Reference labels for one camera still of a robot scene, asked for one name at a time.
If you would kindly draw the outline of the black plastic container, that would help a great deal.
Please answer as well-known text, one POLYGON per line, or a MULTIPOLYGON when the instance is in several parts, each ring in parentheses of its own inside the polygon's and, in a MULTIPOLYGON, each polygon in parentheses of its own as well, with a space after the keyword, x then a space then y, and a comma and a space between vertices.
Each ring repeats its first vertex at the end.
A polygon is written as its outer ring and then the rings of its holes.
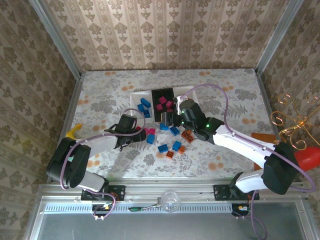
POLYGON ((173 88, 162 88, 151 91, 155 122, 167 122, 175 110, 173 88))

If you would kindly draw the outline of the white plastic container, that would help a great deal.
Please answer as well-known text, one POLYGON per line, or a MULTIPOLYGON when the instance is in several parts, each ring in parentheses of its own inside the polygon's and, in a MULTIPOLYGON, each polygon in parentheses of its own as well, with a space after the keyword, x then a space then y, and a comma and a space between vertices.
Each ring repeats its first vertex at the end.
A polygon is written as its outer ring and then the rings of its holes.
POLYGON ((199 103, 196 91, 193 90, 192 92, 189 92, 194 87, 195 87, 194 85, 186 85, 186 86, 176 86, 172 88, 174 99, 176 99, 175 101, 176 106, 178 106, 178 103, 181 103, 185 100, 193 100, 195 103, 199 103))
POLYGON ((152 101, 152 92, 151 90, 143 90, 143 91, 137 91, 137 92, 132 92, 130 93, 130 107, 132 109, 139 110, 139 105, 141 105, 141 99, 145 99, 150 103, 150 107, 146 107, 143 105, 143 111, 142 115, 137 113, 136 111, 131 111, 132 115, 135 115, 138 119, 137 123, 138 124, 143 124, 143 117, 144 111, 148 110, 149 115, 145 119, 145 122, 147 124, 153 123, 154 122, 154 107, 153 107, 153 101, 152 101))

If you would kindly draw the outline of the aluminium frame post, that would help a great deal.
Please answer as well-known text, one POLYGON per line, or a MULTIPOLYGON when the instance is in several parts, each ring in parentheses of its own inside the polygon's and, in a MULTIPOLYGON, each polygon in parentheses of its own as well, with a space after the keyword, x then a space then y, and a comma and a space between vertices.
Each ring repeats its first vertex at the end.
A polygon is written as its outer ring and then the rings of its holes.
POLYGON ((59 29, 59 25, 50 15, 49 9, 45 4, 45 0, 29 0, 29 2, 56 45, 59 53, 63 57, 68 69, 74 76, 75 80, 78 81, 81 78, 82 70, 76 63, 76 59, 73 56, 72 50, 68 46, 67 41, 64 39, 64 35, 59 29))
POLYGON ((273 34, 256 65, 255 73, 258 77, 262 75, 269 64, 303 2, 304 0, 289 0, 285 11, 276 25, 273 34))

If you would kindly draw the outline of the floral tablecloth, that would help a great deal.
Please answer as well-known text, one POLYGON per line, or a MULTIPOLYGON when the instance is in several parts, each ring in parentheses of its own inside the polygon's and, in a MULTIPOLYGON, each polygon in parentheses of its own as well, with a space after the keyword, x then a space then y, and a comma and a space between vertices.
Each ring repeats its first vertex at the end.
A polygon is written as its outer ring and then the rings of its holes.
MULTIPOLYGON (((246 135, 273 134, 253 69, 188 69, 90 71, 85 73, 72 121, 82 124, 80 139, 95 136, 120 119, 131 108, 130 93, 194 86, 201 110, 219 120, 228 110, 228 125, 246 135)), ((181 143, 186 151, 173 159, 158 147, 171 147, 180 136, 157 130, 153 144, 132 143, 120 150, 107 150, 91 157, 87 168, 111 178, 231 178, 250 172, 254 163, 242 155, 208 142, 181 143)))

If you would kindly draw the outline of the yellow toy banana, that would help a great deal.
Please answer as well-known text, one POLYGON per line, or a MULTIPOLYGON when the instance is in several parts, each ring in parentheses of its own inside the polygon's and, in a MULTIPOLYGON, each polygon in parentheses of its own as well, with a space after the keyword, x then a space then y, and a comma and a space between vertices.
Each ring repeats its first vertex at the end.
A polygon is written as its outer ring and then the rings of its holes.
POLYGON ((81 123, 77 123, 73 128, 71 128, 67 133, 66 133, 66 137, 75 140, 76 136, 75 133, 76 131, 79 131, 82 128, 82 124, 81 123))

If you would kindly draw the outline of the orange mat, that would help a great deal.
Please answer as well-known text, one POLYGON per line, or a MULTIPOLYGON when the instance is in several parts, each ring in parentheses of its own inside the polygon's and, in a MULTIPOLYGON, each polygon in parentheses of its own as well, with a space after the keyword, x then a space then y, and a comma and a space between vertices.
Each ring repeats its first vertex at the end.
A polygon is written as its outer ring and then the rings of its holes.
POLYGON ((273 134, 266 134, 266 133, 256 133, 256 132, 252 132, 251 133, 251 137, 263 141, 263 142, 267 142, 267 143, 275 143, 276 136, 273 134))

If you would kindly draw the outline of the wide aluminium frame rail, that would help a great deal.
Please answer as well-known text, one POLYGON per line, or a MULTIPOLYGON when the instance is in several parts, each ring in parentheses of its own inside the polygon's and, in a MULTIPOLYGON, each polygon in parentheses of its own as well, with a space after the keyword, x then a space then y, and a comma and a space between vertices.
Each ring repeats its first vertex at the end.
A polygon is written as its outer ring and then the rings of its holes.
MULTIPOLYGON (((227 185, 229 178, 115 178, 110 185, 124 185, 124 203, 153 203, 165 192, 176 192, 183 203, 213 203, 214 185, 227 185)), ((40 184, 37 196, 46 202, 80 202, 82 191, 79 188, 63 190, 56 182, 40 184)))

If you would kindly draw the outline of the clear glass dome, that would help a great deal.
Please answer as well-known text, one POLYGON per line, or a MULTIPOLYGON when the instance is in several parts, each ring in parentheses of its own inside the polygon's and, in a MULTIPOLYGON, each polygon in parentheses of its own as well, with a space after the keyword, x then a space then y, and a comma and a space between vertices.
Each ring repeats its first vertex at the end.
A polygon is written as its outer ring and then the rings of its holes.
POLYGON ((160 197, 160 207, 167 213, 174 213, 181 205, 180 196, 174 191, 167 191, 160 197))

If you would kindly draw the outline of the gray metal panel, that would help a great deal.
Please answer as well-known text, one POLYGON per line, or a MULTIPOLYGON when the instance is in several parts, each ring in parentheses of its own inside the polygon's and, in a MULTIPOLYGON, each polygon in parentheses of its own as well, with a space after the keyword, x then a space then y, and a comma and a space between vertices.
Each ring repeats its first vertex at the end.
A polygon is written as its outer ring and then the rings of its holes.
POLYGON ((231 213, 168 213, 155 208, 95 220, 90 213, 43 214, 44 206, 25 240, 317 239, 294 202, 255 202, 254 215, 245 219, 231 213))

